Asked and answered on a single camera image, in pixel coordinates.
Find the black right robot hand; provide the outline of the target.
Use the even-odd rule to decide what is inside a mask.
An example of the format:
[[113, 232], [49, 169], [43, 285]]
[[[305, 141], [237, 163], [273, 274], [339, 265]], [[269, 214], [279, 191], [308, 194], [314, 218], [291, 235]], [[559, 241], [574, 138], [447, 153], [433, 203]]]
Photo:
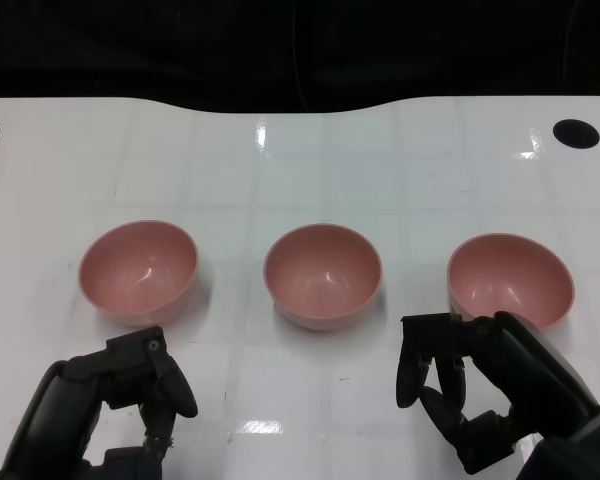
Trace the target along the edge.
[[[566, 359], [532, 324], [511, 313], [473, 320], [453, 313], [411, 315], [401, 324], [397, 405], [420, 402], [468, 474], [513, 454], [529, 434], [568, 437], [600, 414]], [[466, 358], [509, 400], [507, 415], [465, 417]]]

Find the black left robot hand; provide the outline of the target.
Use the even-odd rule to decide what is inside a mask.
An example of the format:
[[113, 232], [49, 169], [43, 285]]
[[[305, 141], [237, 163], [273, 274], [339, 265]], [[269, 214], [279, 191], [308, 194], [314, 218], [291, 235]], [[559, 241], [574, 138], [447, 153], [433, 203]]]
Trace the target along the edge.
[[[136, 447], [106, 451], [100, 465], [85, 460], [103, 405], [137, 406], [145, 427]], [[0, 479], [159, 479], [177, 417], [198, 406], [161, 327], [107, 340], [105, 349], [45, 372], [16, 430]]]

